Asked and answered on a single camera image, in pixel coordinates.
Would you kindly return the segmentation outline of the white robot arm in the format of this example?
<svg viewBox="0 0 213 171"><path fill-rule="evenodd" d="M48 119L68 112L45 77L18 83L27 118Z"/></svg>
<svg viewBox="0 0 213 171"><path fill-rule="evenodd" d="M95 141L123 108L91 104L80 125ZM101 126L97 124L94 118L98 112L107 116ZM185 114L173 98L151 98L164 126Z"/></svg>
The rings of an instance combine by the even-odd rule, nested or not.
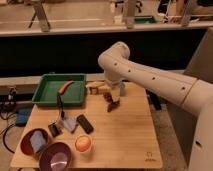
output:
<svg viewBox="0 0 213 171"><path fill-rule="evenodd" d="M99 55L106 82L117 87L127 79L197 116L188 171L213 171L213 84L138 64L129 57L130 49L121 41Z"/></svg>

